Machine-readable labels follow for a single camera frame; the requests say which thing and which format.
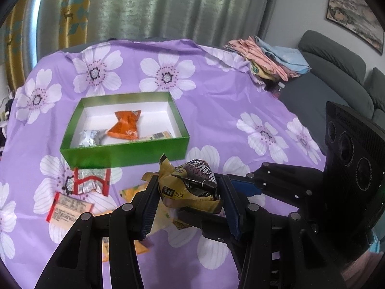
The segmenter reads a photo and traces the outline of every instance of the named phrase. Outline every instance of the plastic bottle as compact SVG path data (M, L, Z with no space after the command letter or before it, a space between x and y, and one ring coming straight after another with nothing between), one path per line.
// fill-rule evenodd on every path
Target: plastic bottle
M282 82L278 82L278 85L274 87L274 89L271 91L271 94L276 99L280 98L282 90L285 88L285 85Z

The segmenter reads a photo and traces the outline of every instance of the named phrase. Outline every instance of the stack of folded clothes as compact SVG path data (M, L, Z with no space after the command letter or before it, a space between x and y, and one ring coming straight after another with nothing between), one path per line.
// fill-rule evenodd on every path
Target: stack of folded clothes
M270 46L257 36L231 40L226 49L236 52L251 63L251 72L263 80L287 81L309 72L310 67L297 49Z

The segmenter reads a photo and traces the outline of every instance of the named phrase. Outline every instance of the purple tablecloth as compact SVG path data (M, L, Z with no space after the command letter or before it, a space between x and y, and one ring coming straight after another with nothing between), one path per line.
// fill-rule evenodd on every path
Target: purple tablecloth
M325 157L307 129L252 77L242 57L186 39L111 41L41 59L17 91L0 162L0 255L22 289L34 288L66 234L45 218L55 191L72 176L59 147L82 97L170 91L191 136L186 160L205 159L214 172L245 175L265 161L323 170ZM109 197L95 192L76 198L94 203L95 214L112 210L124 203L119 190L158 167L114 168ZM278 214L294 210L265 196L249 199ZM145 288L237 287L225 244L194 227L170 226L150 238L153 247L138 256ZM104 263L107 289L108 268Z

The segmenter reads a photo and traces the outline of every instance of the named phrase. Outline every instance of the camera lens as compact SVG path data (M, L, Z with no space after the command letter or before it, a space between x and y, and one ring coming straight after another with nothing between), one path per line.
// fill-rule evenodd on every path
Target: camera lens
M332 122L328 123L328 136L331 142L333 142L336 139L336 127Z
M340 137L340 157L341 160L348 165L353 159L353 142L346 132L343 132Z
M357 164L356 181L362 191L366 191L370 186L372 181L372 167L367 158L361 158Z

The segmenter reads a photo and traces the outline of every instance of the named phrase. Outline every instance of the sofa backrest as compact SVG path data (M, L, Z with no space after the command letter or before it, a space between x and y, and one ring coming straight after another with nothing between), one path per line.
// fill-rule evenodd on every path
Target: sofa backrest
M298 48L309 63L313 75L324 81L350 107L372 118L374 105L362 86L366 64L360 56L312 30L305 32Z

